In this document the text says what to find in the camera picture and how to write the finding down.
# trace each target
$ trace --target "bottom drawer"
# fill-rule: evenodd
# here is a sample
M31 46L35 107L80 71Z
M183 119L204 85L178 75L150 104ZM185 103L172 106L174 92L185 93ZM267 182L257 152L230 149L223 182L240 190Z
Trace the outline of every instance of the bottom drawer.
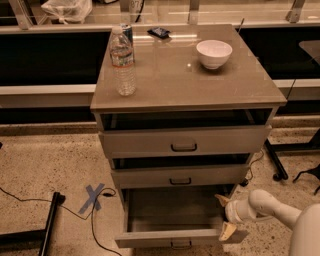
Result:
M124 191L124 232L115 238L119 248L188 248L219 243L224 208L214 197L228 195L233 185L145 188ZM238 231L229 243L241 242Z

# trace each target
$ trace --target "plastic bag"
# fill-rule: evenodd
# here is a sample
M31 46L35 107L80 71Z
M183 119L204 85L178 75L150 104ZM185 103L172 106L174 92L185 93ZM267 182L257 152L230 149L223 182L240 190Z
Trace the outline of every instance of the plastic bag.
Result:
M92 11L92 0L49 0L41 8L59 23L84 23Z

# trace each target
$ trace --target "drawer handle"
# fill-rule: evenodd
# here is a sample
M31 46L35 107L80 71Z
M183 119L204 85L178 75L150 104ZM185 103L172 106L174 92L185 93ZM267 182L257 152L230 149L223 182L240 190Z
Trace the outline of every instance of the drawer handle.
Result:
M169 179L170 180L170 184L177 186L177 185L190 185L191 184L191 178L189 177L187 181L184 182L178 182L178 181L174 181L173 179Z
M171 150L174 152L193 152L196 151L198 148L197 143L194 143L193 145L185 146L185 145L180 145L179 144L171 144Z
M188 245L179 245L179 246L173 245L173 242L171 242L171 249L173 250L186 250L186 249L190 249L191 247L192 247L191 241L189 241Z

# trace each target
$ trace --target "power cord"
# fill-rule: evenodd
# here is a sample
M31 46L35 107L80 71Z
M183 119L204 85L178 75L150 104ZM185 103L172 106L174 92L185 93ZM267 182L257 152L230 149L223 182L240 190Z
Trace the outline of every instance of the power cord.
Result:
M253 176L253 172L252 172L252 168L251 168L252 165L253 165L254 163L260 161L260 160L264 157L264 153L263 153L262 149L260 150L260 152L262 153L261 156L259 156L259 157L258 157L257 159L255 159L255 160L253 160L253 161L250 163L250 165L249 165L249 172L250 172L251 177L247 179L248 181L251 181L251 180L253 179L253 177L254 177L254 176Z
M8 195L8 196L10 196L10 197L18 200L19 202L30 202L30 201L40 201L40 202L47 202L47 203L51 203L51 202L52 202L51 200L40 199L40 198L21 199L21 198L15 196L15 195L13 195L13 194L7 192L7 191L4 190L2 187L0 187L0 190L1 190L4 194L6 194L6 195ZM116 195L116 191L115 191L114 189L112 189L112 188L104 188L104 189L102 189L102 190L99 192L99 194L95 197L95 200L94 200L92 209L91 209L90 213L89 213L85 218L82 217L82 216L80 216L80 215L78 215L78 214L76 214L75 212L71 211L69 208L67 208L67 207L65 207L65 206L59 205L59 207L67 210L68 212L70 212L71 214L73 214L74 216L78 217L78 218L81 219L81 220L87 220L87 219L89 218L89 216L91 215L91 230L92 230L92 235L93 235L93 238L94 238L96 244L97 244L99 247L101 247L102 249L106 250L106 251L109 251L109 252L112 252L112 253L117 254L117 255L119 255L119 256L122 256L120 253L118 253L118 252L116 252L116 251L114 251L114 250L111 250L111 249L106 248L105 246L103 246L103 245L97 240L96 235L95 235L95 233L94 233L94 227L93 227L93 212L94 212L94 209L95 209L95 206L96 206L98 197L99 197L99 196L113 197L113 196L115 196L115 195Z

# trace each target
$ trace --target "cabinet top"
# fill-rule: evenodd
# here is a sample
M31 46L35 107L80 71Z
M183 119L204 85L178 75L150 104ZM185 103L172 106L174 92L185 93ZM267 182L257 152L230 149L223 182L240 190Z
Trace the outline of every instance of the cabinet top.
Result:
M133 28L137 90L117 93L107 49L91 103L93 112L149 112L273 107L286 99L232 25L165 26L170 38ZM220 40L233 48L228 62L207 70L197 57L202 40Z

